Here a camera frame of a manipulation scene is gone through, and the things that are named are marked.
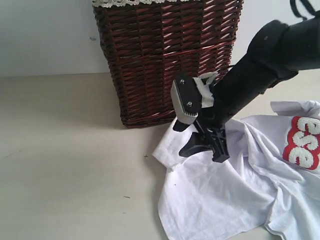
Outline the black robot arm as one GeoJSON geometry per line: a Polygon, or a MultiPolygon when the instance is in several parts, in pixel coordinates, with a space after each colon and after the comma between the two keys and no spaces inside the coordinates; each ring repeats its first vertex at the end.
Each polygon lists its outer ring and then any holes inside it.
{"type": "Polygon", "coordinates": [[[319,67],[320,19],[314,17],[293,25],[267,23],[222,80],[214,72],[199,77],[177,73],[170,90],[177,117],[173,129],[196,129],[178,154],[187,158],[211,151],[214,162],[226,161],[226,123],[267,89],[319,67]]]}

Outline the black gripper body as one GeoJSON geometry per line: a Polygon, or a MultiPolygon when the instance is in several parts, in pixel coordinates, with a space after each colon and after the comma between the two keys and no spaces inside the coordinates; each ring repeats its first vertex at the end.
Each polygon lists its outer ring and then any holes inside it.
{"type": "Polygon", "coordinates": [[[200,112],[195,122],[194,153],[212,152],[212,161],[223,163],[229,157],[227,147],[226,122],[232,118],[232,108],[222,102],[210,99],[200,101],[200,112]]]}

